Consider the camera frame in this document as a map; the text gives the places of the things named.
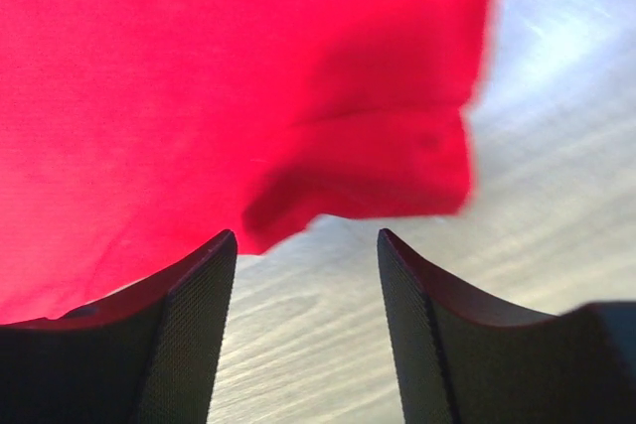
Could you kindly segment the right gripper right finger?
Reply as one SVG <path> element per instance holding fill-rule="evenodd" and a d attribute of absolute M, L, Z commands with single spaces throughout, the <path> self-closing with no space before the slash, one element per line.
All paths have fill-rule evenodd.
<path fill-rule="evenodd" d="M 380 278 L 408 423 L 631 423 L 635 306 L 552 316 L 495 297 L 388 229 Z"/>

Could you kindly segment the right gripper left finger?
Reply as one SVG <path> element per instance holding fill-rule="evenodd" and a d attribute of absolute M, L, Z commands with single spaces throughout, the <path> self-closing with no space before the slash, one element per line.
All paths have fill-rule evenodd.
<path fill-rule="evenodd" d="M 2 326 L 2 422 L 206 422 L 236 264 L 225 230 L 58 319 Z"/>

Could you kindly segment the red t-shirt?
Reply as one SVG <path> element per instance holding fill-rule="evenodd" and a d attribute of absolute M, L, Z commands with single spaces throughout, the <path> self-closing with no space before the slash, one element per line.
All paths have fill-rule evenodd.
<path fill-rule="evenodd" d="M 1 0 L 1 320 L 223 229 L 447 215 L 491 0 Z"/>

